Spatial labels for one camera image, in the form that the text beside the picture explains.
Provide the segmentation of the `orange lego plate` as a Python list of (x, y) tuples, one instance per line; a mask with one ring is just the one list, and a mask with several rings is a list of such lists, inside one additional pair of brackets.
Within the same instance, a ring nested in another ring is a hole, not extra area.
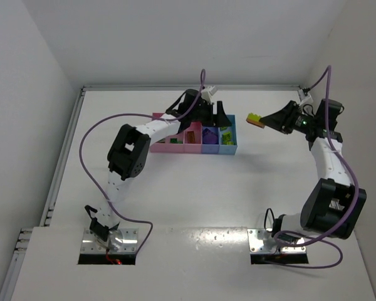
[(196, 143), (196, 135), (194, 131), (187, 132), (187, 143), (188, 144), (195, 144)]
[(250, 121), (248, 121), (248, 123), (250, 123), (250, 124), (252, 124), (252, 125), (255, 125), (255, 126), (257, 126), (257, 127), (259, 127), (259, 128), (265, 128), (265, 125), (264, 124), (262, 124), (261, 122), (259, 122), (259, 121), (253, 121), (253, 120), (250, 120)]

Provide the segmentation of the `purple round lego brick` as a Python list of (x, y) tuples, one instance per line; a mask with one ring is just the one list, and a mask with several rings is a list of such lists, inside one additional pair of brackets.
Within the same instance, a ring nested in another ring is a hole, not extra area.
[(202, 143), (207, 145), (218, 144), (218, 134), (216, 131), (205, 127), (202, 131)]

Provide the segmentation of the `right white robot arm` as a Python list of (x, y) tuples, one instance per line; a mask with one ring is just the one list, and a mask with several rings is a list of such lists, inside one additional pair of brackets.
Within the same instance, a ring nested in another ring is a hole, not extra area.
[(355, 184), (354, 174), (343, 163), (342, 135), (335, 130), (344, 107), (334, 100), (322, 100), (315, 115), (303, 112), (294, 101), (260, 122), (283, 134), (304, 134), (315, 160), (318, 182), (300, 213), (282, 214), (273, 223), (272, 235), (290, 241), (298, 232), (326, 233), (330, 238), (347, 239), (367, 199)]

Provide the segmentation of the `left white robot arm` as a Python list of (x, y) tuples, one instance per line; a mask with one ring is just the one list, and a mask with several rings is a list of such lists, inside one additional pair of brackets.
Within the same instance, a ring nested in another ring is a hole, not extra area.
[(183, 133), (194, 122), (215, 128), (232, 125), (222, 102), (212, 103), (215, 92), (214, 87), (188, 89), (162, 115), (150, 116), (149, 122), (142, 125), (121, 126), (107, 154), (108, 186), (99, 189), (107, 205), (100, 209), (85, 207), (91, 219), (90, 231), (99, 240), (106, 242), (118, 228), (110, 217), (115, 211), (114, 204), (125, 199), (132, 179), (143, 171), (150, 146)]

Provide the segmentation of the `small pink bin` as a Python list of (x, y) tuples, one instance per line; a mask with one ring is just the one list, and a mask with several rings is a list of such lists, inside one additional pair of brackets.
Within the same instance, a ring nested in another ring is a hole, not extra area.
[(184, 131), (184, 152), (187, 154), (200, 154), (202, 152), (202, 125), (200, 122), (193, 122)]

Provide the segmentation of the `light blue bin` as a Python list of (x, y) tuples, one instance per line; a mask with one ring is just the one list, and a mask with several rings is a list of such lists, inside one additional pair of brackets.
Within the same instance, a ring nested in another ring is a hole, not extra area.
[[(236, 118), (235, 115), (227, 115), (228, 119), (232, 122), (232, 126), (230, 126), (230, 130), (227, 131), (220, 131), (219, 128), (219, 154), (223, 155), (234, 155), (238, 148), (237, 143), (237, 133), (236, 133)], [(221, 144), (221, 134), (224, 132), (232, 132), (234, 145), (222, 145)]]

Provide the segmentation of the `dark blue bin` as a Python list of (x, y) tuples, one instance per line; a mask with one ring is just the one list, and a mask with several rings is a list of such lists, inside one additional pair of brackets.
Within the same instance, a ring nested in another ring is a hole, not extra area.
[(219, 132), (217, 127), (202, 128), (202, 153), (217, 154), (219, 152)]

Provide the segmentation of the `large pink bin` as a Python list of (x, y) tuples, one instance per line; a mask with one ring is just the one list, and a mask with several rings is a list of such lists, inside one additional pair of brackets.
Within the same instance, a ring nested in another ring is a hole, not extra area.
[(183, 136), (180, 120), (165, 113), (153, 113), (150, 126), (150, 151), (166, 152), (166, 153), (183, 153), (184, 146), (182, 144), (171, 144), (171, 138), (177, 138), (183, 142)]

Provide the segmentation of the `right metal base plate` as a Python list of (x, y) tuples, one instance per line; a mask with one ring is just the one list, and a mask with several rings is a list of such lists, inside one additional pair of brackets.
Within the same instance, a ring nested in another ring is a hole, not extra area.
[(248, 229), (248, 242), (252, 255), (306, 254), (305, 247), (280, 247), (271, 237), (271, 228)]

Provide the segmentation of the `metal base plate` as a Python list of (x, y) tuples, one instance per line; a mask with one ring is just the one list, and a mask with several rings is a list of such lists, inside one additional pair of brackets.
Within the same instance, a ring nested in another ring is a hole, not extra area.
[(107, 240), (85, 230), (82, 236), (81, 255), (134, 255), (138, 249), (138, 229), (119, 228), (111, 231)]
[(248, 229), (248, 242), (252, 255), (306, 254), (305, 247), (280, 247), (271, 237), (271, 228)]

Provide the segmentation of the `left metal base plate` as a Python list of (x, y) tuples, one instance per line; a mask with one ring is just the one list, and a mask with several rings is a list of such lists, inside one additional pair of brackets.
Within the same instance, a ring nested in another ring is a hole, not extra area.
[(111, 231), (107, 240), (85, 230), (82, 236), (81, 255), (134, 255), (138, 249), (138, 229), (119, 228)]

